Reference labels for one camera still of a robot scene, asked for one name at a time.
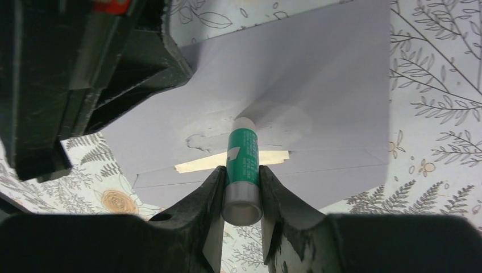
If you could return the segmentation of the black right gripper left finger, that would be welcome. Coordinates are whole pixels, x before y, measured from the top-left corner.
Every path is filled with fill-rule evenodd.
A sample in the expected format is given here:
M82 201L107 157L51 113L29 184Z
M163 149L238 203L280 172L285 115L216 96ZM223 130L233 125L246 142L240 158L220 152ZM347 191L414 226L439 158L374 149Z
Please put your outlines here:
M1 222L2 272L219 272L226 169L144 220L133 214L16 214Z

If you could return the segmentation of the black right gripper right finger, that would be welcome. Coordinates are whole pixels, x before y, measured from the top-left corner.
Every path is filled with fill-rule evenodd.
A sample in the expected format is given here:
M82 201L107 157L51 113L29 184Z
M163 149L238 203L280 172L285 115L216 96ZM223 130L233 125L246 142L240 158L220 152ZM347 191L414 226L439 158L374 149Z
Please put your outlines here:
M465 219L328 214L259 168L264 263L270 272L480 272L481 236Z

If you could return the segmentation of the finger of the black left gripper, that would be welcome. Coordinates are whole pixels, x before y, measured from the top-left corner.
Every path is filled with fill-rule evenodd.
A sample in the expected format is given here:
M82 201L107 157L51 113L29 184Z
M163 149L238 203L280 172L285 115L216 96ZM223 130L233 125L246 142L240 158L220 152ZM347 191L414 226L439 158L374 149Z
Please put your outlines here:
M20 180L55 179L70 168L61 127L92 6L1 2L1 141Z
M171 1L91 1L60 139L96 133L193 70L169 33Z

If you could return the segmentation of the green white glue stick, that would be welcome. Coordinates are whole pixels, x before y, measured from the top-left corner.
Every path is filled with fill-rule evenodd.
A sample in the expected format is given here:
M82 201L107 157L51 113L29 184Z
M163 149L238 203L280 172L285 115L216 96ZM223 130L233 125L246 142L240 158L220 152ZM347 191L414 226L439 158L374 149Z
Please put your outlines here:
M256 127L250 119L240 117L228 138L222 217L234 226L250 226L262 215Z

